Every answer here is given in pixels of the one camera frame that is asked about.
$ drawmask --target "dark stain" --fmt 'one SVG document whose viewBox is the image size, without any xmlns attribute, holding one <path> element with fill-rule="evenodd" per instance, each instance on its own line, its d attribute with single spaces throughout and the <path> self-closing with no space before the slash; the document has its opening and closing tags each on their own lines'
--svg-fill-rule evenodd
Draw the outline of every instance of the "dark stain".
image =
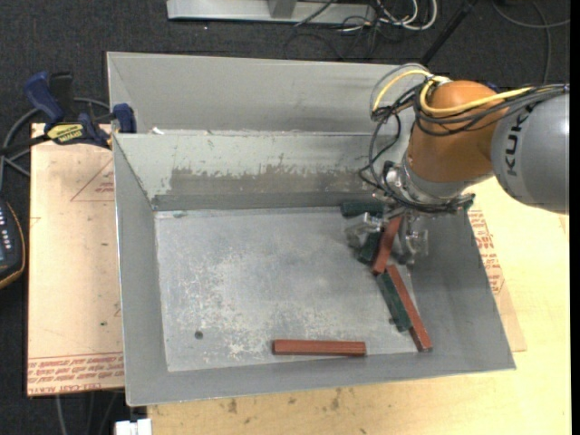
<svg viewBox="0 0 580 435">
<path fill-rule="evenodd" d="M 333 400 L 330 403 L 331 410 L 338 411 L 338 408 L 340 408 L 341 403 L 338 401 L 338 399 L 340 398 L 342 391 L 343 391 L 343 389 L 340 389 L 340 388 L 336 389 L 336 396 L 333 398 Z"/>
<path fill-rule="evenodd" d="M 236 400 L 232 400 L 229 402 L 229 404 L 227 406 L 227 412 L 232 412 L 234 414 L 237 414 L 237 402 L 236 402 Z"/>
</svg>

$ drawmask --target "cable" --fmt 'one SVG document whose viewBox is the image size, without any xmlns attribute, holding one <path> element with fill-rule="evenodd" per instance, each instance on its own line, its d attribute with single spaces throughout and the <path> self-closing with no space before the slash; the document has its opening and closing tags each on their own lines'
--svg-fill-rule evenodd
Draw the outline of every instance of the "cable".
<svg viewBox="0 0 580 435">
<path fill-rule="evenodd" d="M 398 81 L 400 81 L 402 78 L 407 77 L 409 75 L 413 75 L 413 74 L 420 74 L 423 75 L 425 77 L 430 77 L 429 82 L 445 82 L 448 81 L 449 79 L 447 77 L 442 77 L 442 76 L 433 76 L 433 74 L 431 74 L 428 71 L 423 71 L 421 69 L 411 69 L 409 71 L 405 71 L 402 74 L 399 74 L 397 77 L 395 77 L 394 79 L 392 79 L 389 83 L 387 83 L 379 92 L 379 94 L 377 95 L 376 99 L 374 100 L 374 104 L 372 105 L 372 110 L 376 111 L 377 108 L 379 107 L 379 104 L 381 103 L 382 97 L 384 96 L 384 94 Z"/>
<path fill-rule="evenodd" d="M 557 23 L 552 23 L 549 24 L 548 22 L 544 22 L 544 24 L 528 24 L 528 23 L 523 23 L 521 21 L 518 21 L 516 19 L 512 19 L 510 18 L 507 14 L 505 14 L 504 12 L 502 12 L 499 7 L 498 4 L 496 2 L 492 2 L 492 5 L 494 7 L 494 9 L 498 12 L 498 14 L 503 17 L 504 19 L 508 20 L 510 23 L 516 24 L 516 25 L 520 25 L 522 27 L 528 27 L 530 29 L 551 29 L 552 27 L 558 27 L 561 25 L 566 25 L 566 24 L 570 24 L 570 19 L 565 19 L 564 21 L 559 21 Z"/>
<path fill-rule="evenodd" d="M 547 20 L 546 17 L 544 16 L 544 13 L 542 13 L 542 10 L 540 9 L 540 7 L 537 5 L 536 2 L 532 2 L 532 5 L 534 6 L 534 8 L 536 9 L 537 13 L 539 14 L 542 23 L 543 24 L 528 24 L 528 23 L 524 23 L 521 21 L 518 21 L 516 19 L 513 19 L 511 17 L 509 17 L 507 14 L 505 14 L 504 12 L 502 12 L 497 3 L 496 2 L 492 2 L 492 6 L 493 8 L 496 10 L 496 12 L 503 17 L 504 19 L 506 19 L 507 21 L 509 21 L 512 24 L 516 24 L 519 25 L 521 27 L 526 27 L 529 29 L 545 29 L 546 30 L 546 64 L 545 64 L 545 68 L 544 68 L 544 76 L 543 76 L 543 83 L 547 82 L 547 78 L 548 78 L 548 74 L 550 71 L 550 64 L 552 61 L 552 34 L 550 33 L 550 29 L 553 27 L 559 27 L 562 25 L 566 25 L 566 24 L 570 24 L 570 19 L 565 19 L 563 21 L 559 21 L 557 23 L 552 23 L 550 24 Z"/>
<path fill-rule="evenodd" d="M 111 401 L 109 402 L 109 405 L 107 406 L 107 410 L 105 411 L 105 414 L 102 417 L 101 426 L 99 427 L 99 431 L 97 432 L 97 435 L 102 435 L 103 431 L 105 430 L 105 427 L 107 426 L 107 422 L 109 422 L 109 416 L 111 415 L 112 406 L 115 403 L 115 401 L 117 400 L 118 396 L 119 396 L 119 393 L 117 393 L 117 392 L 113 393 L 113 395 L 111 397 Z"/>
<path fill-rule="evenodd" d="M 438 13 L 437 0 L 429 0 L 428 7 L 430 7 L 430 9 L 431 9 L 430 20 L 426 23 L 422 23 L 419 25 L 412 24 L 417 19 L 417 16 L 419 14 L 419 4 L 418 4 L 417 0 L 411 0 L 411 3 L 413 5 L 412 15 L 406 15 L 403 18 L 396 17 L 392 14 L 392 12 L 387 10 L 387 8 L 385 6 L 386 0 L 374 0 L 374 2 L 375 2 L 375 4 L 378 5 L 378 8 L 380 10 L 380 11 L 377 11 L 377 13 L 382 14 L 382 16 L 380 16 L 380 21 L 382 23 L 393 24 L 395 26 L 399 26 L 399 27 L 402 27 L 404 29 L 408 29 L 411 31 L 423 31 L 425 29 L 429 29 L 430 27 L 433 26 L 433 24 L 435 23 L 435 21 L 437 19 L 437 13 Z"/>
<path fill-rule="evenodd" d="M 60 395 L 56 395 L 56 397 L 54 398 L 54 401 L 56 402 L 56 412 L 58 414 L 58 423 L 61 427 L 61 433 L 62 433 L 62 435 L 68 435 L 68 432 L 66 430 L 66 423 L 64 422 L 63 406 L 61 404 Z"/>
</svg>

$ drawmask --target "black cable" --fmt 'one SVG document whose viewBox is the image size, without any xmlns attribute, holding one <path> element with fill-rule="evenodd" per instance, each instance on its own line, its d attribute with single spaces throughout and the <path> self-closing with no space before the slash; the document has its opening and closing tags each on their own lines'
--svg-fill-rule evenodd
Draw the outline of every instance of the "black cable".
<svg viewBox="0 0 580 435">
<path fill-rule="evenodd" d="M 492 2 L 492 5 L 494 7 L 494 9 L 498 12 L 498 14 L 503 17 L 504 19 L 508 20 L 510 23 L 516 24 L 516 25 L 520 25 L 522 27 L 527 27 L 530 29 L 551 29 L 552 27 L 558 27 L 561 25 L 566 25 L 566 24 L 570 24 L 570 19 L 565 19 L 563 21 L 559 21 L 557 23 L 552 23 L 549 24 L 547 21 L 545 21 L 543 24 L 528 24 L 528 23 L 524 23 L 522 21 L 518 21 L 516 19 L 513 19 L 511 17 L 509 17 L 507 14 L 505 14 L 504 12 L 502 12 L 499 7 L 498 4 L 496 2 Z"/>
<path fill-rule="evenodd" d="M 103 431 L 105 430 L 105 427 L 107 426 L 107 423 L 109 422 L 109 416 L 111 415 L 112 407 L 113 407 L 115 401 L 117 400 L 118 396 L 119 396 L 119 393 L 117 393 L 117 392 L 114 392 L 113 395 L 111 396 L 111 401 L 109 401 L 109 405 L 107 406 L 107 410 L 105 411 L 105 414 L 102 417 L 101 426 L 99 427 L 99 431 L 97 432 L 97 435 L 103 434 Z"/>
</svg>

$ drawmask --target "cardboard sheet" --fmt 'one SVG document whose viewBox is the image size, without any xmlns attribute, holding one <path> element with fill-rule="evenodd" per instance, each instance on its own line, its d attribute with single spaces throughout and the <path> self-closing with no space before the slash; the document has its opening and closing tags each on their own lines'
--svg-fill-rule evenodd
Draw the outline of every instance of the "cardboard sheet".
<svg viewBox="0 0 580 435">
<path fill-rule="evenodd" d="M 120 388 L 111 152 L 44 143 L 31 171 L 27 394 Z"/>
</svg>

